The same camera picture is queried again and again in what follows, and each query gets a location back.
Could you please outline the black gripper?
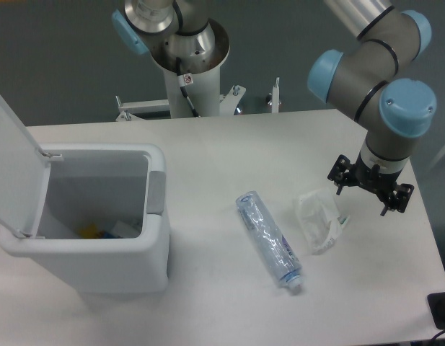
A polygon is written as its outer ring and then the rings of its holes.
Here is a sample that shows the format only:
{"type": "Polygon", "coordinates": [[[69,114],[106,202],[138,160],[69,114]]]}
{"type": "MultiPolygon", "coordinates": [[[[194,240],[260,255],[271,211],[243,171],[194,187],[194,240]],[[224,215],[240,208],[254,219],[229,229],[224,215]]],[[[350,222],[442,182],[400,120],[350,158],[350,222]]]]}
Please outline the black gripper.
{"type": "Polygon", "coordinates": [[[368,167],[361,154],[358,155],[355,164],[343,154],[339,155],[333,164],[327,178],[334,182],[337,187],[336,194],[339,195],[344,187],[355,187],[357,185],[375,195],[383,202],[384,207],[380,216],[385,216],[388,211],[404,213],[414,192],[414,186],[410,184],[397,184],[397,178],[401,170],[395,173],[384,173],[380,166],[371,164],[368,167]]]}

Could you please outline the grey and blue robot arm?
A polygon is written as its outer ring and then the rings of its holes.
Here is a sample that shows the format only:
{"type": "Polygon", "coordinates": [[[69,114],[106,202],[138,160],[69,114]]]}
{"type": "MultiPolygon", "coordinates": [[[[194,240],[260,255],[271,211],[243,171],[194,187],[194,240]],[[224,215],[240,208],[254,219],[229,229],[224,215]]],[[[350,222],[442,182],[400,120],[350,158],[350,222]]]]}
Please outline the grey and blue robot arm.
{"type": "MultiPolygon", "coordinates": [[[[398,73],[431,41],[429,21],[400,12],[390,1],[329,1],[359,48],[324,52],[309,71],[312,94],[362,126],[358,158],[339,156],[328,179],[338,189],[360,187],[385,210],[404,212],[413,186],[397,178],[436,112],[433,90],[398,73]]],[[[172,117],[233,115],[236,104],[220,95],[220,68],[229,54],[225,29],[208,15],[206,1],[125,1],[111,16],[124,44],[150,54],[163,71],[172,117]]]]}

